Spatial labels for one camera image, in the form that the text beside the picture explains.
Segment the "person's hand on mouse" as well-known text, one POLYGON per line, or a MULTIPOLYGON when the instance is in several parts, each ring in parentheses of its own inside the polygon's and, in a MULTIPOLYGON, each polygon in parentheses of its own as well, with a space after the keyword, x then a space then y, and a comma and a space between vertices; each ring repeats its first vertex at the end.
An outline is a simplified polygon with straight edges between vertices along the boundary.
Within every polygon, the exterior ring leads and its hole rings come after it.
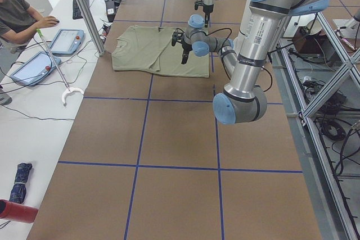
POLYGON ((59 22, 60 21, 53 16, 43 17, 42 19, 37 21, 37 28, 50 28, 57 25, 59 22))

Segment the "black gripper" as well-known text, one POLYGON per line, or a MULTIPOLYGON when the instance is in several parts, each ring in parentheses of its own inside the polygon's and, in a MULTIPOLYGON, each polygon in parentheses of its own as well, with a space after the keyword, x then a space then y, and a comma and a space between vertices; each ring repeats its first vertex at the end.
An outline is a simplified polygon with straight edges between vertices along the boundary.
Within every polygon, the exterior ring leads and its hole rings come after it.
POLYGON ((182 44, 182 48, 183 48, 181 64, 185 65, 188 61, 188 55, 192 51, 192 45, 185 42, 184 40, 181 41, 181 44, 182 44))
POLYGON ((209 26, 209 21, 210 21, 210 14, 213 12, 214 10, 214 5, 203 5, 203 12, 205 13, 205 24, 204 26, 207 28, 209 26))

